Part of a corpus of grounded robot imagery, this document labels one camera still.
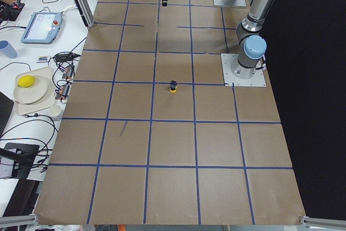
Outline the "yellow push button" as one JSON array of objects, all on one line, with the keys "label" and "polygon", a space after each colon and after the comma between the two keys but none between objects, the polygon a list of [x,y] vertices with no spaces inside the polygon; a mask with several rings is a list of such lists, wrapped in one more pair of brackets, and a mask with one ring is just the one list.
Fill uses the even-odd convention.
[{"label": "yellow push button", "polygon": [[172,80],[169,85],[169,91],[175,93],[177,91],[177,82]]}]

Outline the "blue teach pendant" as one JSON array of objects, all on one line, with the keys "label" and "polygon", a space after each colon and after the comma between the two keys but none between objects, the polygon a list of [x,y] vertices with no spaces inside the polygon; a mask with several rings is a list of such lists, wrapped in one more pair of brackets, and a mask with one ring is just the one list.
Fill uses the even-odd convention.
[{"label": "blue teach pendant", "polygon": [[61,12],[34,12],[21,38],[25,44],[51,44],[63,21]]}]

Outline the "beige tray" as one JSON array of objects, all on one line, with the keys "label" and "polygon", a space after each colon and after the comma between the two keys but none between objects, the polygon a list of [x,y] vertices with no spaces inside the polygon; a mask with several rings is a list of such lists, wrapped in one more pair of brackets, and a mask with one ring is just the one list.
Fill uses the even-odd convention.
[{"label": "beige tray", "polygon": [[[32,86],[18,86],[20,78],[29,75],[35,78]],[[44,67],[19,74],[15,78],[14,99],[16,113],[20,116],[48,109],[55,104],[55,92],[52,83],[52,69]]]}]

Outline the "white paper cup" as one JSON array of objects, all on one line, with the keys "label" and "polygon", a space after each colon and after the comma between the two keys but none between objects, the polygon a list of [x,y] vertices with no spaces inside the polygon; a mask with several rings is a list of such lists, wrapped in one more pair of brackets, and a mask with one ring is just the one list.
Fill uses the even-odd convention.
[{"label": "white paper cup", "polygon": [[58,121],[62,119],[64,110],[60,105],[53,105],[48,110],[48,115],[51,117],[54,121]]}]

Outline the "light blue plastic cup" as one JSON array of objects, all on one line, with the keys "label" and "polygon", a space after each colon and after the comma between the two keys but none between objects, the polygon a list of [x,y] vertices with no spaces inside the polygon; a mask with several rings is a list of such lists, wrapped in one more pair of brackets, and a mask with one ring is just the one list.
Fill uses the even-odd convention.
[{"label": "light blue plastic cup", "polygon": [[17,51],[10,44],[10,42],[8,42],[6,40],[0,41],[0,50],[1,50],[1,53],[4,54],[8,58],[16,58],[17,57]]}]

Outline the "yellow lemon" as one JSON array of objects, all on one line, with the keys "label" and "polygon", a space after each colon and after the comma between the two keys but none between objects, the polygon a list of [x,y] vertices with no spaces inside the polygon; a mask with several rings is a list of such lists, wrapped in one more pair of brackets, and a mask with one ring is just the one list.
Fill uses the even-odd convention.
[{"label": "yellow lemon", "polygon": [[31,75],[25,75],[18,79],[17,85],[20,88],[28,88],[35,84],[35,77]]}]

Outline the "beige plate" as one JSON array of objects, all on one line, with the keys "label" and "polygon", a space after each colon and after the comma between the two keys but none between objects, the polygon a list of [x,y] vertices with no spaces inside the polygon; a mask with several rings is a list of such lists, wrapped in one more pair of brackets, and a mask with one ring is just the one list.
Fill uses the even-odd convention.
[{"label": "beige plate", "polygon": [[40,100],[48,91],[48,80],[42,76],[34,76],[35,84],[28,88],[14,88],[15,101],[22,104],[30,104]]}]

